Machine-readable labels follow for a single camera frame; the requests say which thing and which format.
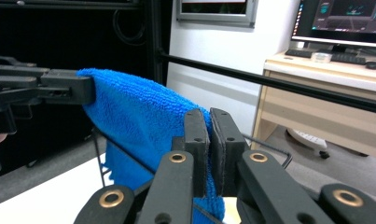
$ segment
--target wire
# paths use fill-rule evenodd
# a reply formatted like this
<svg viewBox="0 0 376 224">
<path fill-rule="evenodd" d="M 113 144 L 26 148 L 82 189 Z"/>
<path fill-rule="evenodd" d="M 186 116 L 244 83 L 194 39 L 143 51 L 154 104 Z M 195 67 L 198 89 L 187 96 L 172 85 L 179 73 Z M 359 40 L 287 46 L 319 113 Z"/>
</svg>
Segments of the wire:
<svg viewBox="0 0 376 224">
<path fill-rule="evenodd" d="M 282 150 L 282 149 L 277 148 L 277 147 L 273 147 L 273 146 L 269 145 L 268 143 L 263 142 L 261 140 L 258 140 L 256 138 L 253 138 L 253 137 L 251 137 L 251 136 L 249 136 L 248 134 L 245 134 L 245 133 L 243 133 L 243 137 L 246 138 L 246 139 L 248 139 L 248 140 L 250 140 L 250 141 L 259 143 L 259 144 L 263 145 L 264 147 L 268 147 L 269 149 L 272 149 L 274 151 L 277 151 L 277 152 L 285 154 L 286 155 L 286 160 L 282 164 L 282 166 L 284 167 L 284 169 L 286 169 L 286 167 L 289 165 L 289 163 L 292 162 L 292 154 L 290 154 L 290 152 Z"/>
<path fill-rule="evenodd" d="M 133 36 L 126 36 L 123 34 L 120 30 L 120 26 L 118 24 L 118 15 L 119 15 L 119 10 L 115 10 L 113 14 L 113 22 L 112 26 L 114 28 L 114 31 L 117 35 L 117 37 L 125 44 L 130 45 L 130 46 L 143 46 L 146 41 L 143 41 L 144 33 L 145 33 L 145 26 L 144 24 L 141 25 L 141 29 L 138 31 L 136 35 Z"/>
</svg>

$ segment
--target computer monitor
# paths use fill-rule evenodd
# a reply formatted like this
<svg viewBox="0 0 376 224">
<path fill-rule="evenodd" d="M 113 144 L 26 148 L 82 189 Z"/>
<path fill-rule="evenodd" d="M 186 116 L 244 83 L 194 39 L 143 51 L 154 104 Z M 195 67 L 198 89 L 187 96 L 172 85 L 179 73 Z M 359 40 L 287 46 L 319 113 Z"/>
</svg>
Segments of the computer monitor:
<svg viewBox="0 0 376 224">
<path fill-rule="evenodd" d="M 300 0 L 292 40 L 376 48 L 376 0 Z"/>
</svg>

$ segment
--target computer mouse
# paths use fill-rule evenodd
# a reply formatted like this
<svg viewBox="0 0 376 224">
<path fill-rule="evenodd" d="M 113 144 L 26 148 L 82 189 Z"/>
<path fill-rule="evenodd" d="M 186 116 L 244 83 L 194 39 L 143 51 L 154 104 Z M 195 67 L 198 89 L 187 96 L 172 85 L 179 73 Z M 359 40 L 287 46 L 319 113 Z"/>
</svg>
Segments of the computer mouse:
<svg viewBox="0 0 376 224">
<path fill-rule="evenodd" d="M 376 69 L 376 62 L 366 62 L 365 67 L 368 69 L 375 70 Z"/>
</svg>

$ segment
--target blue microfiber towel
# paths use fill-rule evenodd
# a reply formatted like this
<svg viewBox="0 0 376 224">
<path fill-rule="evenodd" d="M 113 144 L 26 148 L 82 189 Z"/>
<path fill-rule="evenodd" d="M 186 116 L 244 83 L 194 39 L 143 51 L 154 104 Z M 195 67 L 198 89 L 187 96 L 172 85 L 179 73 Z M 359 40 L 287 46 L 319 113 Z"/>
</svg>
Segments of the blue microfiber towel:
<svg viewBox="0 0 376 224">
<path fill-rule="evenodd" d="M 207 110 L 154 81 L 94 68 L 82 69 L 77 75 L 94 78 L 96 100 L 84 109 L 96 127 L 118 145 L 107 142 L 104 164 L 111 169 L 115 184 L 137 189 L 153 178 L 162 155 L 171 150 L 172 138 L 184 135 L 187 111 L 199 108 L 211 132 Z M 213 223 L 201 210 L 223 219 L 225 205 L 216 196 L 210 175 L 207 196 L 195 198 L 194 203 L 194 223 Z"/>
</svg>

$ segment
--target keyboard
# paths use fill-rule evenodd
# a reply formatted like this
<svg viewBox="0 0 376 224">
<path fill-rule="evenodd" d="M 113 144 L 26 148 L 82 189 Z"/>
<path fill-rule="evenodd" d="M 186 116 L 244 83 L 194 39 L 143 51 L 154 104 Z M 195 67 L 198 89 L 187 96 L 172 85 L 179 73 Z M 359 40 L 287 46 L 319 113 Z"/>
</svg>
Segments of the keyboard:
<svg viewBox="0 0 376 224">
<path fill-rule="evenodd" d="M 301 58 L 311 58 L 313 53 L 314 52 L 308 50 L 289 49 L 286 51 L 285 55 Z M 353 63 L 361 65 L 364 65 L 366 63 L 366 59 L 363 57 L 356 57 L 354 55 L 344 53 L 332 53 L 331 61 L 335 63 Z"/>
</svg>

